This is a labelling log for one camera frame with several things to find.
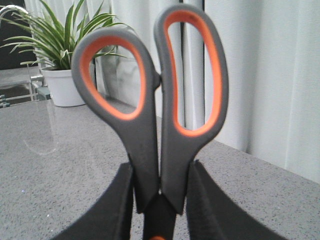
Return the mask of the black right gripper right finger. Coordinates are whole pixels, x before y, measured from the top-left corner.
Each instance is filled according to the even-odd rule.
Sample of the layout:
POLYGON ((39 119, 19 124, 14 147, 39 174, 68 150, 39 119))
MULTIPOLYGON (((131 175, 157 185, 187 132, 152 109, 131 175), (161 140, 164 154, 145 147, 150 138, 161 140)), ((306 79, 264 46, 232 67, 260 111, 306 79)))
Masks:
POLYGON ((201 162, 189 165, 186 215, 191 240, 284 240, 235 202, 201 162))

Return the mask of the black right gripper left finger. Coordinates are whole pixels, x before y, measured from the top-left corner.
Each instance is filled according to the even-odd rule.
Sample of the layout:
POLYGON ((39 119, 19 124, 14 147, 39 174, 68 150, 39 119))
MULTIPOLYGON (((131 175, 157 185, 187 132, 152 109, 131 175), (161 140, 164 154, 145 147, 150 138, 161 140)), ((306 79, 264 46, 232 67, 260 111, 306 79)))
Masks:
POLYGON ((133 168, 122 163, 107 190, 54 240, 129 240, 133 213, 133 168))

